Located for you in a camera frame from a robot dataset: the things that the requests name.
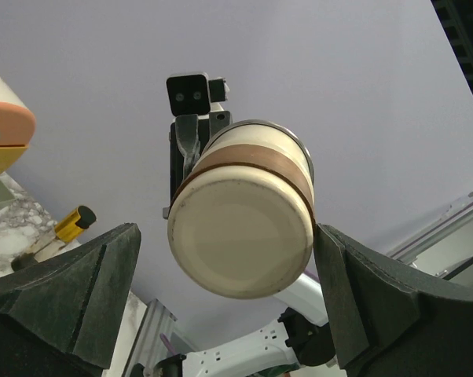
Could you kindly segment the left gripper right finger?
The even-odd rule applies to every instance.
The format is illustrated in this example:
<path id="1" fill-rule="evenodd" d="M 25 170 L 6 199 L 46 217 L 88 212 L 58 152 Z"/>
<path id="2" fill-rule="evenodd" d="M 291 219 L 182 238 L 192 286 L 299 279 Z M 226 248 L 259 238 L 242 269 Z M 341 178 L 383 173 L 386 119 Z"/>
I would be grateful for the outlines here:
<path id="1" fill-rule="evenodd" d="M 314 258 L 348 376 L 473 376 L 473 288 L 317 225 Z"/>

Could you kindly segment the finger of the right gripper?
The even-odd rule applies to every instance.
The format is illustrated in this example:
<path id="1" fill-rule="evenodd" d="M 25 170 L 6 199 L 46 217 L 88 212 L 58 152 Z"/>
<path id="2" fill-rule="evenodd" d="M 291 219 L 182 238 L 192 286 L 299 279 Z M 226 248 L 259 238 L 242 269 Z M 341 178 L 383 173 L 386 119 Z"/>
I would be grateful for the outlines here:
<path id="1" fill-rule="evenodd" d="M 177 150 L 182 162 L 177 159 L 176 176 L 188 177 L 200 158 L 200 125 L 204 119 L 198 115 L 180 115 L 175 119 L 175 136 Z"/>

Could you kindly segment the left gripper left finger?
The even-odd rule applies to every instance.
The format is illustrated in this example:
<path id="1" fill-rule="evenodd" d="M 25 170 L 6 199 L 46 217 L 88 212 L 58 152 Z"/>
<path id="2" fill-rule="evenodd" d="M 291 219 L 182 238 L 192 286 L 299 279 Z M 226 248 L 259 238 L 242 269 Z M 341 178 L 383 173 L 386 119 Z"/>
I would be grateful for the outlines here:
<path id="1" fill-rule="evenodd" d="M 125 223 L 0 277 L 0 376 L 100 376 L 112 362 L 141 232 Z"/>

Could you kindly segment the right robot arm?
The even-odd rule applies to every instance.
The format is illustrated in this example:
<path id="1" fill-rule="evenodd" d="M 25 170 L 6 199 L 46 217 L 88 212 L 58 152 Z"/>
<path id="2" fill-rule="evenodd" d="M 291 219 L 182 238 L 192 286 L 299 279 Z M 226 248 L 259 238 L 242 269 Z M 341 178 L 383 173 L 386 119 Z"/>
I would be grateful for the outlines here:
<path id="1" fill-rule="evenodd" d="M 273 296 L 287 309 L 248 335 L 165 358 L 174 320 L 152 303 L 126 367 L 128 376 L 249 376 L 281 365 L 332 359 L 321 285 L 304 271 L 314 248 L 314 165 L 287 128 L 234 122 L 228 111 L 179 115 L 170 130 L 167 238 L 195 283 L 225 298 Z"/>

